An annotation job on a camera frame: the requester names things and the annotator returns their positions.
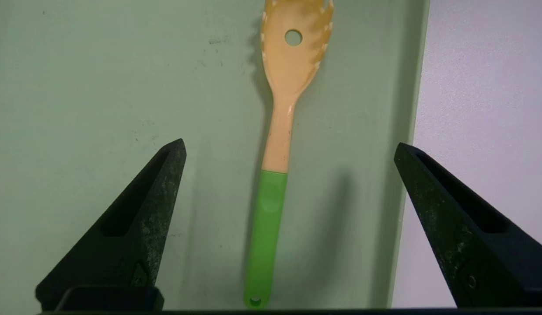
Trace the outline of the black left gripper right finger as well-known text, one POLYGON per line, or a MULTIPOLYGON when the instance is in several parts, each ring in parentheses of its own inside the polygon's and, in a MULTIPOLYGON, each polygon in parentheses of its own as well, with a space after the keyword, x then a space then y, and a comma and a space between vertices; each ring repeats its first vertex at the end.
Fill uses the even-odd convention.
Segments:
POLYGON ((457 307, 542 308, 542 245, 425 152, 394 162, 457 307))

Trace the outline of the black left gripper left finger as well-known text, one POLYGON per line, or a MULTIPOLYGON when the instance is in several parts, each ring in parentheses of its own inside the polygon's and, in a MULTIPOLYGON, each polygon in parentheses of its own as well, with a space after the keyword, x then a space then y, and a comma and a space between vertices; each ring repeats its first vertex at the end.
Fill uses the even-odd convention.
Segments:
POLYGON ((43 312, 159 312, 156 288, 186 160, 164 145, 37 285, 43 312))

